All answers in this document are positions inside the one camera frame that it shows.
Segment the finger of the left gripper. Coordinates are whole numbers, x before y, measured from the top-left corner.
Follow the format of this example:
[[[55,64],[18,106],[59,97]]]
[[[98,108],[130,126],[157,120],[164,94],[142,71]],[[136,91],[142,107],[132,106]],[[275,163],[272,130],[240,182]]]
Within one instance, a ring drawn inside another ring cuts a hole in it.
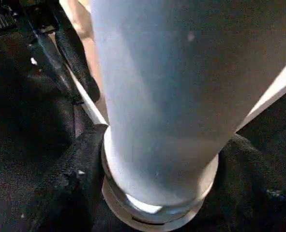
[[[80,37],[67,17],[57,17],[58,29],[55,41],[59,52],[77,80],[93,102],[100,99],[99,87],[89,71],[85,49]]]

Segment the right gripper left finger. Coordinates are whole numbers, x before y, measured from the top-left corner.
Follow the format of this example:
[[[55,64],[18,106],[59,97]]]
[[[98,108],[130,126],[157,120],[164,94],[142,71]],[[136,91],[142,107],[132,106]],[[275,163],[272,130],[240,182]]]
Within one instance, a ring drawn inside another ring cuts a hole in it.
[[[102,143],[107,129],[97,124],[79,135],[36,187],[22,213],[22,232],[90,232],[104,170]]]

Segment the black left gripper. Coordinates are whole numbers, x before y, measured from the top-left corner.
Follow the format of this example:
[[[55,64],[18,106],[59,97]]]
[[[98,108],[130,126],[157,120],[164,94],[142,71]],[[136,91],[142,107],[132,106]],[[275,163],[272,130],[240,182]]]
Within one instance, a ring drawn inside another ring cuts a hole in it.
[[[0,14],[10,16],[21,32],[53,33],[60,9],[58,0],[0,0]]]

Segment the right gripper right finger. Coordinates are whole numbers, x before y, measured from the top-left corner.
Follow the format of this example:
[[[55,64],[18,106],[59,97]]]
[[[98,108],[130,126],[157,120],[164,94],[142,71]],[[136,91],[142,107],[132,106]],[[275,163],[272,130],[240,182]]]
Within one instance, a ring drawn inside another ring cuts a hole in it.
[[[191,232],[286,232],[286,182],[249,140],[235,134],[219,155],[210,194]]]

